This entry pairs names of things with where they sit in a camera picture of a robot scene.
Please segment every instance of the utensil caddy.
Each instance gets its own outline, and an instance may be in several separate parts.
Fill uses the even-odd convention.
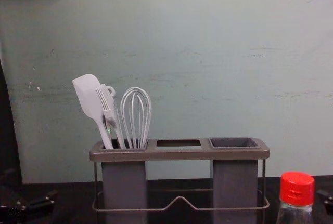
[[[260,139],[206,138],[148,140],[144,149],[104,149],[96,143],[90,150],[94,162],[96,198],[93,210],[106,214],[106,224],[147,224],[147,212],[167,211],[184,201],[193,211],[210,211],[213,224],[264,224],[269,207],[265,196],[266,159],[270,150]],[[196,207],[179,195],[164,208],[147,208],[146,161],[210,160],[213,178],[212,207]],[[258,160],[262,160],[262,189],[258,190]],[[98,208],[97,163],[101,162],[104,208]]]

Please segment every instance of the wall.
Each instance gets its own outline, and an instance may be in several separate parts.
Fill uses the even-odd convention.
[[[333,0],[0,0],[23,179],[90,181],[99,138],[72,79],[152,98],[151,138],[252,136],[267,174],[333,174]],[[149,178],[208,176],[153,163]]]

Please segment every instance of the red bottle cap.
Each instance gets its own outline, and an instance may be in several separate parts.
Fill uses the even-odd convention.
[[[314,202],[314,179],[301,172],[286,172],[281,176],[280,199],[293,206],[308,206]]]

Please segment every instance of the bottle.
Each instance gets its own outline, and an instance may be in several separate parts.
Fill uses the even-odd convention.
[[[280,181],[280,209],[276,224],[313,224],[314,179],[300,172],[287,172]]]

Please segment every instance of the dark countertop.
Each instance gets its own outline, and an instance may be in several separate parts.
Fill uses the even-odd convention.
[[[333,176],[317,176],[316,189],[326,190],[333,193]],[[195,180],[154,180],[148,181],[150,207],[165,207],[170,199],[178,195],[188,197],[197,207],[207,207],[210,202],[209,191],[199,192],[177,192],[177,189],[197,188],[209,189],[211,181],[209,179]],[[91,209],[94,198],[94,184],[92,182],[81,183],[55,183],[55,184],[34,184],[22,185],[18,192],[26,200],[32,200],[43,196],[47,192],[57,189],[59,191],[56,206],[53,214],[45,218],[30,221],[29,224],[85,224],[97,223],[96,214]],[[161,189],[173,189],[165,192]],[[267,178],[266,196],[270,202],[270,208],[266,211],[266,222],[273,224],[276,221],[279,208],[279,178]],[[315,224],[333,223],[333,216],[326,214],[325,208],[316,197],[313,207]],[[209,224],[211,223],[210,213],[195,213],[186,204],[176,203],[166,213],[149,214],[149,223],[172,223],[172,224]]]

